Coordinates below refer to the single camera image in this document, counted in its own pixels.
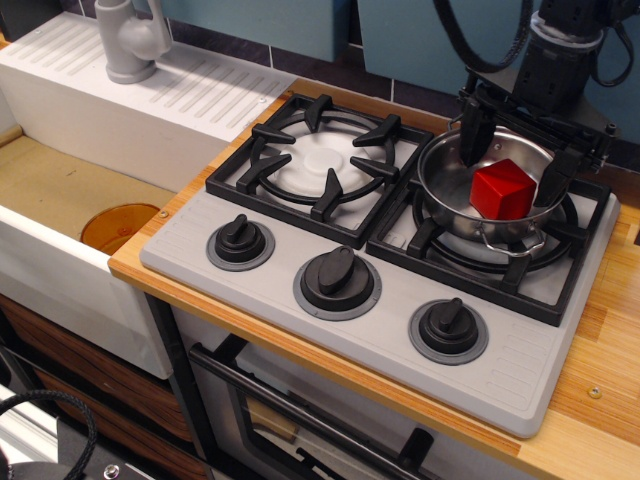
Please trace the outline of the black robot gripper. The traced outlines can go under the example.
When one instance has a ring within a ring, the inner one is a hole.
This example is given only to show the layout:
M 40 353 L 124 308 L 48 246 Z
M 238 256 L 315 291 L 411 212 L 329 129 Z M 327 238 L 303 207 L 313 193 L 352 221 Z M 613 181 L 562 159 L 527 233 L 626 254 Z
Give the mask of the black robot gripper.
M 460 93 L 460 158 L 466 167 L 485 155 L 504 126 L 553 154 L 538 184 L 535 207 L 549 207 L 578 172 L 599 171 L 619 130 L 585 97 L 589 81 L 603 79 L 598 57 L 618 22 L 523 22 L 502 60 L 483 59 L 457 35 L 457 53 L 469 72 Z

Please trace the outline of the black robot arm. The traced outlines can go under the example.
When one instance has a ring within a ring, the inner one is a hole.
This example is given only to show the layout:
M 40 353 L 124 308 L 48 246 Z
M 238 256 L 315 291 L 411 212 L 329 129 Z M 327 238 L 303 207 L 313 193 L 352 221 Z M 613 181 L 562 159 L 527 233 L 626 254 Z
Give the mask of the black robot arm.
M 629 76 L 625 68 L 613 79 L 602 78 L 598 56 L 614 30 L 628 58 L 635 58 L 623 22 L 638 14 L 638 2 L 544 1 L 535 7 L 525 1 L 512 45 L 497 63 L 472 49 L 447 4 L 437 11 L 468 71 L 460 92 L 464 165 L 480 161 L 500 126 L 552 151 L 538 183 L 537 207 L 561 199 L 578 173 L 602 167 L 620 130 L 584 90 L 589 81 L 613 87 Z

